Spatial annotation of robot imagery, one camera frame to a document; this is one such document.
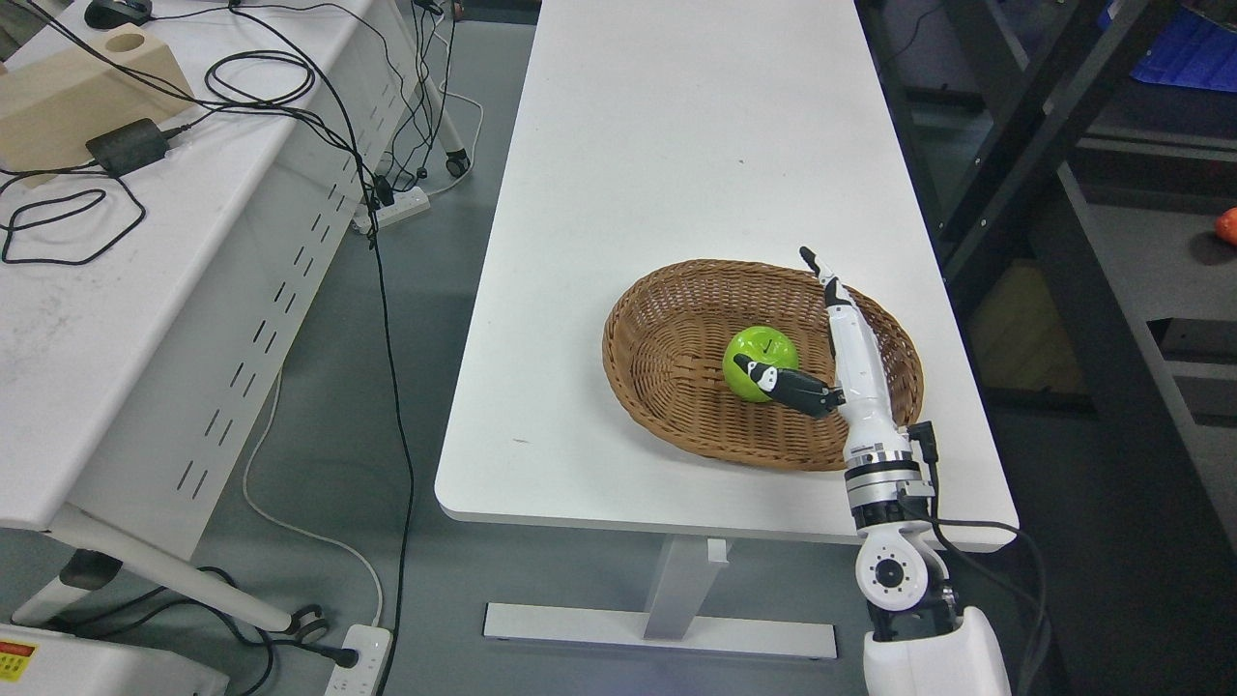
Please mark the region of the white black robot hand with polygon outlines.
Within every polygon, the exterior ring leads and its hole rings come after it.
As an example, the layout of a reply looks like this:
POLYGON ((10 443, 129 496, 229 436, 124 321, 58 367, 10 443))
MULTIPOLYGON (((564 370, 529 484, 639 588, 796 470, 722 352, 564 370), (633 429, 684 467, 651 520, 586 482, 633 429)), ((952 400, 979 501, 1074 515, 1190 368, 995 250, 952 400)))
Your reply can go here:
POLYGON ((734 354, 730 363, 778 404, 814 419, 839 413, 849 424, 842 448, 849 478, 914 470, 913 446, 894 422, 883 362, 870 321, 847 287, 829 266, 819 263, 811 248, 802 246, 799 253, 823 289, 835 384, 826 384, 800 370, 777 368, 750 354, 734 354))

